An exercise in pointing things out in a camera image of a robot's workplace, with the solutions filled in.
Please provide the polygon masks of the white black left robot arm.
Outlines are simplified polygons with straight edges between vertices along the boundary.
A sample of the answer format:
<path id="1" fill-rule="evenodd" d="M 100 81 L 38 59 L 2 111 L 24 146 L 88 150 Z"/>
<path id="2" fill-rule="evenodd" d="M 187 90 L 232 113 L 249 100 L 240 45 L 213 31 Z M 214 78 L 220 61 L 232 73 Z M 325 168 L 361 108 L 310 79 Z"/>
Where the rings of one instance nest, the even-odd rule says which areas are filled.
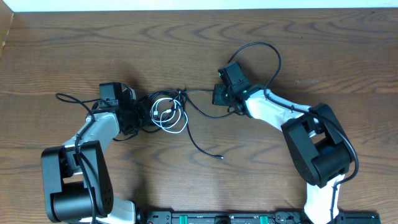
<path id="1" fill-rule="evenodd" d="M 54 223 L 135 223 L 135 204 L 113 192 L 104 152 L 119 134 L 135 137 L 149 110 L 119 82 L 100 84 L 93 103 L 71 139 L 41 154 L 46 214 Z"/>

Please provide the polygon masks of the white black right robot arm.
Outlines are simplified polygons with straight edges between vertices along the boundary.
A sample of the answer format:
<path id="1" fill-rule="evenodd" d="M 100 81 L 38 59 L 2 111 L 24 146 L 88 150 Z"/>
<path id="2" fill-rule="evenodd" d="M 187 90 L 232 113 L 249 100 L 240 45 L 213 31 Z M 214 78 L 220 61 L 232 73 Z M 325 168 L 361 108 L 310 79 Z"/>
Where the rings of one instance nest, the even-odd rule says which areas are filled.
<path id="1" fill-rule="evenodd" d="M 237 62 L 218 69 L 213 104 L 261 120 L 282 132 L 299 175 L 307 183 L 304 213 L 312 223 L 334 223 L 340 186 L 356 177 L 359 159 L 333 110 L 300 105 L 253 85 Z"/>

